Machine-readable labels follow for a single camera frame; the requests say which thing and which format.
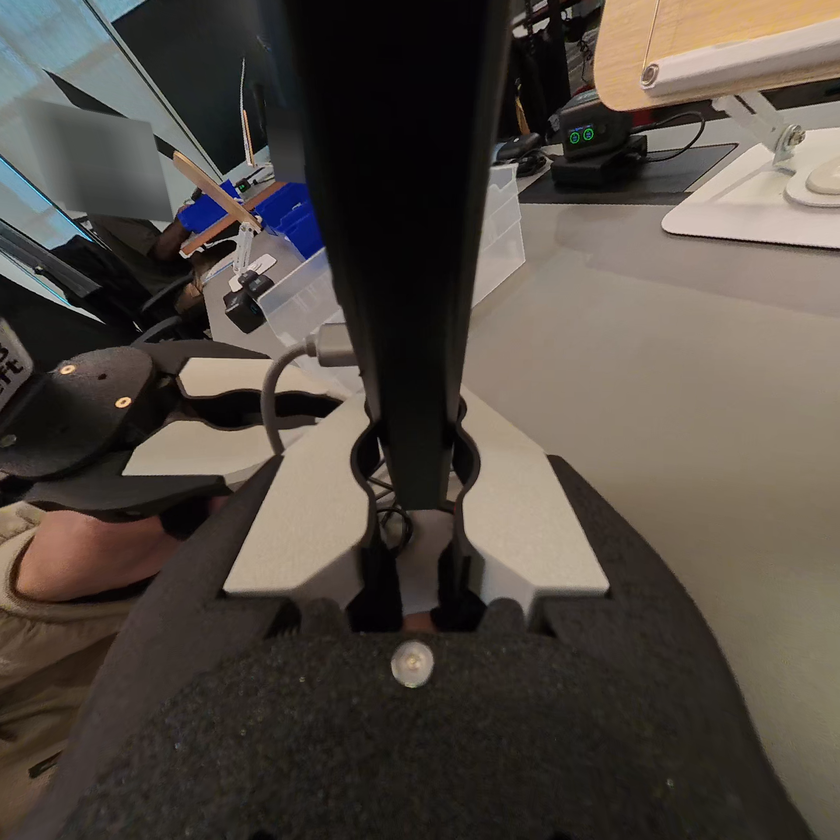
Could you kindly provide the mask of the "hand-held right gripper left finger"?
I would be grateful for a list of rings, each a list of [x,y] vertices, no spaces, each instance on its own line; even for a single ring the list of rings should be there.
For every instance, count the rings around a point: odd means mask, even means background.
[[[226,595],[352,603],[364,587],[363,552],[379,532],[361,463],[367,448],[375,466],[379,446],[362,393],[289,447],[224,582]]]

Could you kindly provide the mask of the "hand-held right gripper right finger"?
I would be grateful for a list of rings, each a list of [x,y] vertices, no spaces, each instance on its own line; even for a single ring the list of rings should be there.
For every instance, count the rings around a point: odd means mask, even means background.
[[[528,435],[461,390],[444,509],[453,536],[437,562],[437,629],[476,629],[509,600],[526,624],[553,598],[603,598],[610,585],[550,458]]]

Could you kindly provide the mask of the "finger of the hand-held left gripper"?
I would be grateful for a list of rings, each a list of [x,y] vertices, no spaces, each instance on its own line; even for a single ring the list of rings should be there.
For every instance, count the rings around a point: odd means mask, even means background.
[[[191,358],[176,381],[184,412],[214,427],[253,427],[263,423],[260,394],[272,362],[268,359]],[[291,364],[276,384],[275,413],[282,427],[295,418],[324,418],[344,394]]]
[[[223,430],[177,420],[131,454],[124,476],[217,476],[247,480],[274,455],[263,427]]]

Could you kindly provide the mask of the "black usb hub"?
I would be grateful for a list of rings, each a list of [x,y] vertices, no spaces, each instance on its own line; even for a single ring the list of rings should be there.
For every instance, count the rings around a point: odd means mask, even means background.
[[[509,2],[283,2],[307,184],[396,498],[444,498]]]

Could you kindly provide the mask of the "person's left hand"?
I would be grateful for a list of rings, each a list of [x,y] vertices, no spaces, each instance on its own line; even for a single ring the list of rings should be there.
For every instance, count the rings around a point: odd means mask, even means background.
[[[181,546],[159,518],[112,523],[53,511],[23,552],[14,587],[35,602],[87,600],[155,577]]]

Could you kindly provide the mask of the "black charger with green display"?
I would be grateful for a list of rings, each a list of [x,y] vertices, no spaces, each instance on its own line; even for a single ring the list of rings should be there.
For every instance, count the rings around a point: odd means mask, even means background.
[[[570,100],[558,113],[562,154],[550,166],[560,188],[605,190],[629,182],[647,161],[647,139],[634,119],[601,102],[594,91]]]

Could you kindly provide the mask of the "wooden book stand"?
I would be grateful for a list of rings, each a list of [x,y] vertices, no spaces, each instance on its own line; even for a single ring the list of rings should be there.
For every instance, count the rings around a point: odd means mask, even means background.
[[[754,141],[666,233],[838,251],[839,129],[807,130],[763,95],[838,70],[838,1],[605,2],[594,79],[615,111],[709,99]]]
[[[269,196],[272,196],[281,189],[285,183],[274,182],[246,203],[240,203],[228,195],[221,185],[217,184],[210,175],[205,173],[178,150],[173,151],[172,162],[178,172],[182,173],[203,194],[210,196],[217,205],[225,210],[227,216],[231,216],[239,223],[239,231],[235,238],[236,249],[233,255],[233,279],[238,287],[240,287],[240,278],[249,269],[251,262],[253,241],[263,228],[257,216],[251,213],[251,209],[267,200]]]

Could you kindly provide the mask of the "black desk mat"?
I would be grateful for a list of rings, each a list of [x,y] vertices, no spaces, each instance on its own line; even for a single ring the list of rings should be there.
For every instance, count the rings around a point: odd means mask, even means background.
[[[604,187],[558,186],[550,173],[519,193],[521,204],[674,206],[710,170],[737,149],[736,143],[694,147],[663,163],[646,164],[632,177]]]

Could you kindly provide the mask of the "clear plastic bin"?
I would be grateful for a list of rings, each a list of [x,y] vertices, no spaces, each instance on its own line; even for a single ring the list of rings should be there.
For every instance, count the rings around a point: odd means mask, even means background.
[[[471,306],[474,308],[524,265],[516,167],[490,169]],[[289,346],[323,323],[344,323],[325,248],[260,295],[257,307],[279,341]]]

